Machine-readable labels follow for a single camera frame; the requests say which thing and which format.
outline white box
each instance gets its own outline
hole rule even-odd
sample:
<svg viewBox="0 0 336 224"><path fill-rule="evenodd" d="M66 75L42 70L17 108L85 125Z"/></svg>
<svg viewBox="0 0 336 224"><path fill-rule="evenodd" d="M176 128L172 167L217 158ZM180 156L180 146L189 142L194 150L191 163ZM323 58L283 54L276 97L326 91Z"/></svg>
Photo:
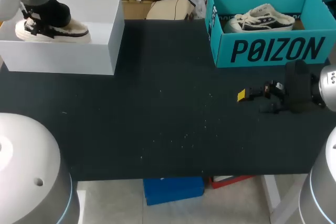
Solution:
<svg viewBox="0 0 336 224"><path fill-rule="evenodd" d="M19 11L0 28L0 56L9 71L113 75L124 16L121 0L57 0L88 26L91 43L24 42L15 35Z"/></svg>

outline yellow tag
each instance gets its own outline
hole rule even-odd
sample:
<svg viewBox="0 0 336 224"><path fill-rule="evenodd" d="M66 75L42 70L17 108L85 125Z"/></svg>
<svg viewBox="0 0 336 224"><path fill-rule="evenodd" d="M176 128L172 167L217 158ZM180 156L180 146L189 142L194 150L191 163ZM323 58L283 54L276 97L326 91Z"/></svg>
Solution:
<svg viewBox="0 0 336 224"><path fill-rule="evenodd" d="M241 101L245 98L245 89L243 89L241 92L238 93L238 100L237 102Z"/></svg>

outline red box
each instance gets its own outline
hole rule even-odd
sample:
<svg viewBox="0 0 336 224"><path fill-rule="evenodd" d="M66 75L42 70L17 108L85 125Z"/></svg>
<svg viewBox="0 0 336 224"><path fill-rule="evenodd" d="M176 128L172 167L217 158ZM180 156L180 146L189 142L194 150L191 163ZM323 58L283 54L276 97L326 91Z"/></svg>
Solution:
<svg viewBox="0 0 336 224"><path fill-rule="evenodd" d="M225 180L218 181L218 182L214 182L213 177L210 177L209 182L210 182L212 188L217 189L217 188L220 188L220 187L223 187L223 186L227 186L227 185L239 182L239 181L244 180L244 179L252 178L252 177L254 177L254 175L237 176L237 177L232 177L232 178L225 179Z"/></svg>

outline black and white sneaker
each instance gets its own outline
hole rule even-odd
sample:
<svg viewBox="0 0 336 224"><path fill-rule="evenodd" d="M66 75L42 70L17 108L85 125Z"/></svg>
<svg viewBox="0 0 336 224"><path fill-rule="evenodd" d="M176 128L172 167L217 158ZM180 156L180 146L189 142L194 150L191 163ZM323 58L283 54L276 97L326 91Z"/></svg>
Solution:
<svg viewBox="0 0 336 224"><path fill-rule="evenodd" d="M44 24L39 19L20 20L15 26L16 36L24 41L34 42L69 42L89 43L91 36L88 28L71 19L65 27L54 27Z"/></svg>
<svg viewBox="0 0 336 224"><path fill-rule="evenodd" d="M230 19L224 33L253 33L292 30L295 19L277 12L270 4L260 5L245 14Z"/></svg>

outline dark tablecloth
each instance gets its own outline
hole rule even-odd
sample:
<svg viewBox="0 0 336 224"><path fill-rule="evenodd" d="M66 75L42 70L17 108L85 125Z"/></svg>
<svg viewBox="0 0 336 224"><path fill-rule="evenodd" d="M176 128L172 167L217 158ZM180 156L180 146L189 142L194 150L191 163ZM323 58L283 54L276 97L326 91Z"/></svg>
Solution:
<svg viewBox="0 0 336 224"><path fill-rule="evenodd" d="M336 114L236 102L283 76L283 66L217 69L203 20L125 21L113 77L3 66L0 112L49 129L75 180L307 173Z"/></svg>

